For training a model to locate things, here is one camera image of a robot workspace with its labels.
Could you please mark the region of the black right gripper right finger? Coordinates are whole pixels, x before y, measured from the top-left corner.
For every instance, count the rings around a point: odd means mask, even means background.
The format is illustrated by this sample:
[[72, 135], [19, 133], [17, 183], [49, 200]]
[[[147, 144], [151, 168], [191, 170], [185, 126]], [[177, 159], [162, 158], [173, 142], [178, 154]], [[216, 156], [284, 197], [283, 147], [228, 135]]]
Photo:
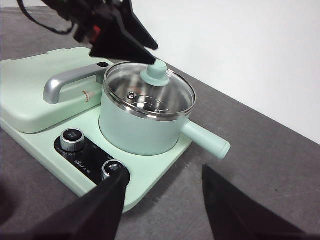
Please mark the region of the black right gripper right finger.
[[208, 165], [204, 205], [216, 240], [309, 240], [311, 235], [252, 200]]

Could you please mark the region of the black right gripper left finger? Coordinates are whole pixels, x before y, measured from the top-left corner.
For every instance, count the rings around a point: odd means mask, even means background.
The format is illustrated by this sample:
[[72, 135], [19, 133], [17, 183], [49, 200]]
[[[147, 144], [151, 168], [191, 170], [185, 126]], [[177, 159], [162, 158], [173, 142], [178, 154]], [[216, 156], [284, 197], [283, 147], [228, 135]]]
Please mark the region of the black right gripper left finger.
[[122, 217], [129, 172], [111, 177], [32, 229], [33, 240], [114, 240]]

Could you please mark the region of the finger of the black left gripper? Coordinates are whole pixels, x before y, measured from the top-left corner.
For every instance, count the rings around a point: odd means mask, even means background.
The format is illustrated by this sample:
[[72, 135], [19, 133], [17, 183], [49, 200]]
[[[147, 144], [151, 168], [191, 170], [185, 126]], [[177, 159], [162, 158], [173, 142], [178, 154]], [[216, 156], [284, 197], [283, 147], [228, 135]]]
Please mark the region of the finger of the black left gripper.
[[120, 4], [119, 11], [122, 16], [125, 29], [144, 47], [152, 50], [159, 48], [157, 42], [143, 26], [133, 10], [131, 0], [123, 0]]
[[114, 12], [114, 16], [120, 32], [120, 42], [105, 45], [104, 47], [92, 46], [89, 55], [97, 58], [132, 61], [148, 65], [154, 64], [156, 58], [126, 30], [120, 11]]

